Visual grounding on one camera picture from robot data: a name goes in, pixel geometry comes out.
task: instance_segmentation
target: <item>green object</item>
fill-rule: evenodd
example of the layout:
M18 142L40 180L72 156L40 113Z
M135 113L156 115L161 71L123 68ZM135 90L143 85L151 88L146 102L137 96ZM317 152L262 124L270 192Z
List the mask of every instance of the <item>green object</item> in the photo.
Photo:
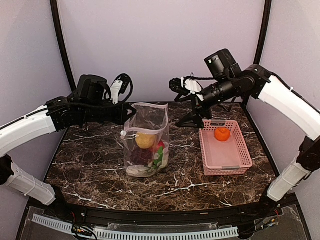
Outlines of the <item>green object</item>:
M152 168L154 169L158 168L161 165L163 158L164 158L164 148L161 146L159 147L156 154L154 154Z

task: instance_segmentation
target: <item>basket handle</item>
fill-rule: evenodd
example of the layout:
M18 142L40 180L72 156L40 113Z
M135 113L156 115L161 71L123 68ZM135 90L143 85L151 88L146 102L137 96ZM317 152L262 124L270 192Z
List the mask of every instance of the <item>basket handle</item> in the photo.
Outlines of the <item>basket handle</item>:
M240 166L223 166L222 167L222 170L228 170L228 171L239 170L239 169L240 169Z
M224 127L226 125L226 120L221 119L221 120L211 120L211 126L220 126L220 127Z

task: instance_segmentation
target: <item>red object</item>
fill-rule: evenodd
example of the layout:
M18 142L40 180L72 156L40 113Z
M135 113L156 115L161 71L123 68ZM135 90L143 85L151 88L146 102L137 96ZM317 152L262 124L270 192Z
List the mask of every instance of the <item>red object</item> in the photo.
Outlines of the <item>red object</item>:
M162 149L165 149L165 144L163 141L160 141L157 146L150 147L149 150L150 150L150 152L156 153L156 152L158 152L158 149L160 147L162 147Z
M217 140L225 142L230 138L230 130L226 127L218 127L214 131L214 136Z

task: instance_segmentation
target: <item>orange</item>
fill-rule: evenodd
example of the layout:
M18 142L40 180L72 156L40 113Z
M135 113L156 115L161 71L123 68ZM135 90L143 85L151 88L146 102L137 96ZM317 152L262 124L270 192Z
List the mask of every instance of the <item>orange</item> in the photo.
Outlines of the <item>orange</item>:
M218 127L214 131L214 136L218 141L225 142L230 138L230 130L225 127Z

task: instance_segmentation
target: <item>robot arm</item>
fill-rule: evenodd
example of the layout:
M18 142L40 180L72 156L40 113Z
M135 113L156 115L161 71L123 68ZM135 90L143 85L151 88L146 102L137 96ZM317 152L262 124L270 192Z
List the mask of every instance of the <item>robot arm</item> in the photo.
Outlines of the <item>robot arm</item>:
M129 85L130 93L119 102L118 96L124 94ZM111 88L102 77L83 75L70 96L48 101L35 111L0 127L0 185L51 205L56 200L57 188L23 171L7 153L35 138L72 125L82 127L84 123L106 121L123 125L136 114L136 110L125 103L132 92L133 83L127 74L118 76Z
M306 134L299 156L268 187L266 196L261 198L267 205L275 205L301 180L320 169L320 112L275 73L260 65L251 65L241 71L227 49L212 54L204 61L213 78L187 76L170 81L170 89L178 93L175 101L191 100L192 104L192 112L177 122L177 127L203 128L203 118L212 118L210 107L234 97L250 95L282 112ZM202 89L196 80L217 82Z

